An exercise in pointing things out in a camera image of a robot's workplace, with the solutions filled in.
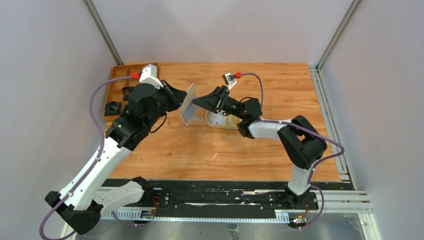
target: black strip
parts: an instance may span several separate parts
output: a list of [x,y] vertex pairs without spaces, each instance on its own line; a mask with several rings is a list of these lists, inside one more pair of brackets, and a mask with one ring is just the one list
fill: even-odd
[[184,203],[157,211],[158,217],[274,219],[275,211],[263,205],[189,205]]
[[[108,178],[102,187],[120,187],[128,183],[130,179]],[[167,190],[191,190],[191,191],[254,191],[254,190],[284,190],[287,181],[219,181],[219,180],[157,180],[149,182],[155,188]],[[346,182],[312,182],[322,190],[355,190],[353,184]]]

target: beige plastic tray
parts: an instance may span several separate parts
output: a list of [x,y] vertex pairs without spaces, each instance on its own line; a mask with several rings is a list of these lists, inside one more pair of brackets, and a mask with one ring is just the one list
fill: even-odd
[[210,119],[210,111],[206,111],[206,124],[211,127],[211,128],[219,128],[219,129],[239,129],[237,127],[237,124],[240,123],[242,120],[236,116],[233,115],[228,115],[228,116],[223,116],[224,118],[224,123],[225,124],[216,124],[216,123],[212,123],[209,122]]

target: gray wall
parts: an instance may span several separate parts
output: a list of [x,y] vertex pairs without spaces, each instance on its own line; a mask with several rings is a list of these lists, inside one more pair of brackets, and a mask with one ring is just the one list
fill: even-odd
[[422,239],[424,2],[364,0],[322,73],[385,240]]
[[[45,195],[99,144],[89,98],[114,62],[80,0],[1,1],[0,23],[0,238],[40,239]],[[59,219],[47,223],[51,238],[62,231]]]
[[352,0],[94,0],[124,62],[316,64]]

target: black wire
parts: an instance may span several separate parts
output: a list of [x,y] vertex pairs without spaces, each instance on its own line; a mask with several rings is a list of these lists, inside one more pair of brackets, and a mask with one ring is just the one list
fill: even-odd
[[245,96],[245,97],[243,97],[241,100],[240,100],[240,102],[241,101],[243,101],[243,100],[245,100],[245,99],[252,99],[253,97],[251,97],[251,96]]
[[165,112],[165,119],[163,120],[163,122],[154,131],[150,131],[150,133],[151,134],[156,133],[165,124],[165,122],[167,121],[167,117],[168,117],[168,114],[167,112]]

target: wooden table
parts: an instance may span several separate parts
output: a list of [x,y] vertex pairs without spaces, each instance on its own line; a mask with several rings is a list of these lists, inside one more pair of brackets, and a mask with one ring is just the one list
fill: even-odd
[[[263,118],[286,120],[304,115],[320,134],[327,136],[305,63],[159,63],[158,67],[158,78],[174,88],[186,91],[195,83],[197,96],[224,85],[224,73],[256,73],[264,87]],[[260,94],[257,79],[243,76],[230,96],[260,99]],[[205,113],[199,109],[196,115],[204,118]],[[328,149],[324,156],[330,154]],[[238,130],[211,128],[204,120],[185,126],[180,110],[176,110],[168,113],[164,126],[145,138],[110,178],[288,181],[292,167],[280,141],[245,138]],[[313,180],[339,181],[335,161],[320,164]]]

